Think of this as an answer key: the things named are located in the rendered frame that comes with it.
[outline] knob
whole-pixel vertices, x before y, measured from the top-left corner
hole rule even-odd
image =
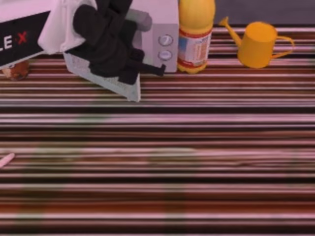
[[[167,34],[158,38],[158,42],[162,46],[169,46],[173,43],[173,38]]]
[[[158,58],[160,58],[163,61],[170,60],[172,58],[172,53],[169,50],[165,50],[162,52],[159,52]]]

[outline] orange bottle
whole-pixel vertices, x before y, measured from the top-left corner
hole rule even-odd
[[[193,74],[206,68],[215,12],[215,0],[180,0],[180,71]]]

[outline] gray background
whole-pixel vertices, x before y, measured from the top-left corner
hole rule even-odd
[[[216,0],[215,23],[229,16],[231,24],[315,24],[315,0]]]

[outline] bottle label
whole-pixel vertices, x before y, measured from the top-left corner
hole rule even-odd
[[[178,64],[196,68],[208,60],[212,29],[204,34],[188,34],[180,30]]]

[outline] watering can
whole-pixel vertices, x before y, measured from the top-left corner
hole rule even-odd
[[[292,53],[295,47],[292,38],[278,36],[277,30],[265,22],[250,23],[245,29],[243,40],[228,24],[228,17],[221,20],[219,25],[227,28],[238,46],[238,60],[250,68],[264,68],[268,66],[272,59],[284,57]],[[277,39],[289,41],[292,44],[292,50],[274,55],[273,50]]]

